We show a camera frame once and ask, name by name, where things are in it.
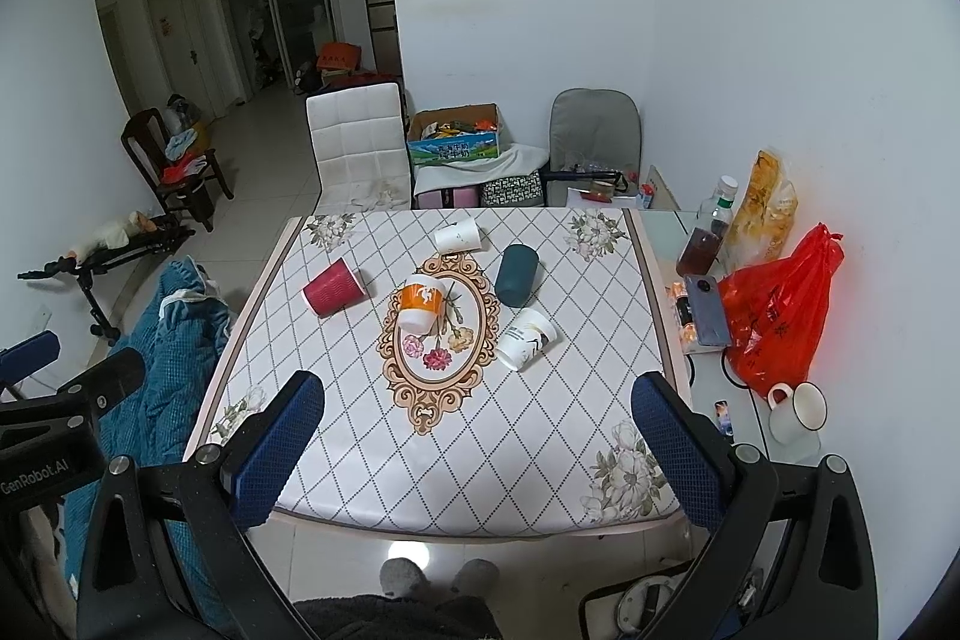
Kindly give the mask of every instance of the red paper cup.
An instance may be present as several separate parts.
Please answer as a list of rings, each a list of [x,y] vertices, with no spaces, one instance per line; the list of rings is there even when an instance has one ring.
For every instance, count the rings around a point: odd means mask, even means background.
[[[343,259],[334,262],[301,292],[304,301],[320,317],[332,316],[342,307],[356,304],[366,296],[359,278]]]

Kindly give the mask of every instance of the smartphone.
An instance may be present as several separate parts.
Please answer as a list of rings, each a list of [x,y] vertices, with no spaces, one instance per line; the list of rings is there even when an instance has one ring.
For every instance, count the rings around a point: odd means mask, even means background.
[[[686,286],[693,324],[697,327],[697,341],[704,347],[732,345],[716,278],[709,274],[688,274],[683,276],[683,285]]]

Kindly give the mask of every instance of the oval frame design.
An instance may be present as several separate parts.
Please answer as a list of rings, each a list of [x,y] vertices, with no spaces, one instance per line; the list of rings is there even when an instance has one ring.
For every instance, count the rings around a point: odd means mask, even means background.
[[[467,362],[451,377],[442,381],[424,381],[417,377],[402,359],[400,328],[400,290],[390,297],[390,309],[383,322],[377,352],[383,357],[383,375],[394,394],[397,407],[407,410],[407,418],[417,434],[430,434],[444,413],[456,413],[467,396],[483,381],[483,367],[494,358],[499,330],[500,302],[491,291],[491,284],[476,261],[467,253],[434,256],[416,271],[440,279],[454,280],[476,299],[479,326]]]

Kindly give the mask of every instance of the gray slipper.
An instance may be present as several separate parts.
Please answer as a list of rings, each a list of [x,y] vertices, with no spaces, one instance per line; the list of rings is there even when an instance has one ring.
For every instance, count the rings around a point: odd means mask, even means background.
[[[484,558],[469,560],[454,576],[450,591],[465,597],[479,597],[486,600],[500,579],[500,570]]]
[[[380,588],[391,599],[417,600],[429,582],[424,571],[409,558],[388,558],[380,567]]]

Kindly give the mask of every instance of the cardboard box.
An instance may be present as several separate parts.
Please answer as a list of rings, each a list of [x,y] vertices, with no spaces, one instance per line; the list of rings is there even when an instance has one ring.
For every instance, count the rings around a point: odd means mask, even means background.
[[[494,121],[496,131],[477,131],[448,139],[421,140],[430,124],[464,124],[475,127],[480,121]],[[450,161],[479,161],[500,155],[499,115],[496,104],[472,104],[452,109],[417,112],[407,132],[407,149],[415,167],[430,167]]]

